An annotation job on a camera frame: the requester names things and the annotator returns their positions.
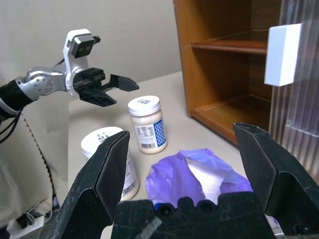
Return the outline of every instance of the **jar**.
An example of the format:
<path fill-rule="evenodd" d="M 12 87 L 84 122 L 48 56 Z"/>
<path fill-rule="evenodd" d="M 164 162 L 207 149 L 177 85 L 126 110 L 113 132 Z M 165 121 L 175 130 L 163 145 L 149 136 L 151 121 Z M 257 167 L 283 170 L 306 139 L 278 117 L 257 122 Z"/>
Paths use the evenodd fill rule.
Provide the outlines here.
<path fill-rule="evenodd" d="M 81 142 L 81 147 L 86 161 L 93 156 L 99 145 L 108 137 L 123 131 L 119 127 L 106 127 L 91 132 Z M 131 159 L 130 149 L 126 159 L 125 181 L 122 190 L 121 201 L 131 199 L 139 189 L 139 179 L 135 173 L 135 167 Z"/>
<path fill-rule="evenodd" d="M 145 154 L 155 154 L 167 146 L 160 99 L 142 96 L 129 102 L 129 112 L 139 149 Z"/>

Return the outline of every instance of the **white table surface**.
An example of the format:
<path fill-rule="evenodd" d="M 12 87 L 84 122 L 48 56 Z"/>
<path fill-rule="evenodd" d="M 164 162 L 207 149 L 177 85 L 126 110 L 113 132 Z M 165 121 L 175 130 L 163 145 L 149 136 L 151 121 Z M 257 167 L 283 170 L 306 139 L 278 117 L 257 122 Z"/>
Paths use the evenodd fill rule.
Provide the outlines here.
<path fill-rule="evenodd" d="M 129 130 L 131 133 L 130 151 L 140 180 L 139 191 L 132 200 L 148 198 L 145 180 L 151 165 L 166 156 L 176 154 L 179 150 L 209 148 L 231 165 L 236 172 L 245 176 L 238 149 L 194 119 L 187 117 L 181 72 L 144 81 L 139 83 L 139 86 L 140 89 L 133 92 L 123 92 L 118 89 L 109 91 L 108 94 L 118 103 L 105 108 L 80 100 L 69 103 L 69 189 L 85 164 L 85 157 L 80 145 L 82 139 L 90 132 L 108 126 L 117 126 Z M 127 106 L 130 100 L 145 95 L 154 95 L 160 98 L 164 127 L 167 132 L 167 148 L 154 155 L 143 154 L 138 150 Z M 110 238 L 111 231 L 111 227 L 105 228 L 101 238 Z"/>

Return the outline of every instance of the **jar label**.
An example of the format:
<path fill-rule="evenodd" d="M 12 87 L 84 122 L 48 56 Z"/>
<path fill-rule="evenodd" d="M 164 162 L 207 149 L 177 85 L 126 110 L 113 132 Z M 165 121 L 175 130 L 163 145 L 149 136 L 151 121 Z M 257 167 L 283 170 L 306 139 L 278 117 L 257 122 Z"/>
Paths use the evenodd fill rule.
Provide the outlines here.
<path fill-rule="evenodd" d="M 135 125 L 135 129 L 142 148 L 157 148 L 166 142 L 162 119 L 154 124 Z"/>
<path fill-rule="evenodd" d="M 131 155 L 130 155 L 130 152 L 128 152 L 122 197 L 129 194 L 137 186 L 137 184 L 138 184 L 138 181 L 136 179 L 134 166 L 132 165 Z"/>

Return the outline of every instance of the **white wall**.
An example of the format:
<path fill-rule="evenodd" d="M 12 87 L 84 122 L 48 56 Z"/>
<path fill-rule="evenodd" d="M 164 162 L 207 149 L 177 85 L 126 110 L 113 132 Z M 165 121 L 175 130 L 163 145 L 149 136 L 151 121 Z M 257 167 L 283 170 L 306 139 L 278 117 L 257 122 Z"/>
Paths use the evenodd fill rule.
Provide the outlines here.
<path fill-rule="evenodd" d="M 2 0 L 0 83 L 62 58 L 66 34 L 87 28 L 102 40 L 89 65 L 140 82 L 180 71 L 172 0 Z M 57 181 L 67 179 L 66 93 L 23 110 Z"/>

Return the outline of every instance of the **shelf board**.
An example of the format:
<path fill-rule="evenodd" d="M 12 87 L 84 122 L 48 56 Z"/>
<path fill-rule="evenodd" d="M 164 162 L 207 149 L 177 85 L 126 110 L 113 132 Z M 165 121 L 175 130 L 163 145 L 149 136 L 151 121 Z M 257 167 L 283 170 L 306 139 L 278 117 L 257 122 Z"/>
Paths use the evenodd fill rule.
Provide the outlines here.
<path fill-rule="evenodd" d="M 218 39 L 209 39 L 192 42 L 192 48 L 201 48 L 218 51 L 241 52 L 251 54 L 267 53 L 268 31 L 250 31 Z"/>
<path fill-rule="evenodd" d="M 190 115 L 237 144 L 233 124 L 249 123 L 268 130 L 270 107 L 270 100 L 246 95 L 198 107 Z"/>

